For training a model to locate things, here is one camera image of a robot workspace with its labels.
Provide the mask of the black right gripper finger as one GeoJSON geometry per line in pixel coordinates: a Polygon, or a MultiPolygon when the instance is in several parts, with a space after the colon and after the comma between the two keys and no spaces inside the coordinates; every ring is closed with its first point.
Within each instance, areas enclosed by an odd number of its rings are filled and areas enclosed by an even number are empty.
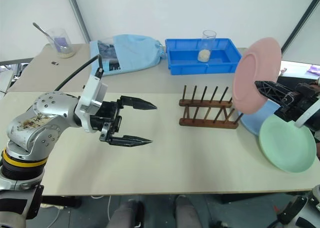
{"type": "Polygon", "coordinates": [[[293,101],[296,96],[288,87],[273,81],[255,81],[254,84],[260,94],[273,101],[293,101]]]}
{"type": "Polygon", "coordinates": [[[275,113],[288,113],[289,107],[288,107],[288,101],[289,101],[289,95],[284,96],[270,96],[268,97],[269,100],[273,101],[274,103],[278,104],[278,108],[275,110],[275,113]]]}

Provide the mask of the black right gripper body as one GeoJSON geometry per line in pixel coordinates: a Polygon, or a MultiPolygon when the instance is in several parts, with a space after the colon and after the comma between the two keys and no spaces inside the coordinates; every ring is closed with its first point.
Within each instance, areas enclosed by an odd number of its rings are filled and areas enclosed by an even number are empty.
{"type": "Polygon", "coordinates": [[[288,101],[288,113],[274,114],[282,120],[297,121],[303,113],[320,99],[320,86],[316,82],[298,83],[294,90],[296,96],[293,101],[288,101]]]}

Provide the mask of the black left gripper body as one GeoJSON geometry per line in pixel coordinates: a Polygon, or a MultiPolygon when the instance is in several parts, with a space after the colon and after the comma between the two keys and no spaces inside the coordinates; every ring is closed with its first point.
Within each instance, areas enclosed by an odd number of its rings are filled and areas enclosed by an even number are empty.
{"type": "Polygon", "coordinates": [[[90,125],[94,131],[100,131],[99,140],[102,142],[124,142],[121,137],[113,136],[119,131],[122,117],[120,109],[123,108],[121,99],[117,101],[103,101],[95,115],[90,116],[90,125]]]}

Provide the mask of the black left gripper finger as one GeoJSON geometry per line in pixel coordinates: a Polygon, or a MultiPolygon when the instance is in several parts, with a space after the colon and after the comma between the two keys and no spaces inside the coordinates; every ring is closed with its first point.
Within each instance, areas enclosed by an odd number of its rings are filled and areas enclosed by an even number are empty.
{"type": "Polygon", "coordinates": [[[121,96],[117,100],[118,104],[122,106],[131,106],[134,109],[139,110],[155,110],[157,109],[157,106],[152,104],[151,102],[145,101],[140,98],[136,97],[129,97],[129,96],[121,96]]]}
{"type": "Polygon", "coordinates": [[[124,135],[123,137],[111,137],[108,141],[109,145],[122,147],[135,147],[150,144],[152,142],[152,140],[130,135],[124,135]]]}

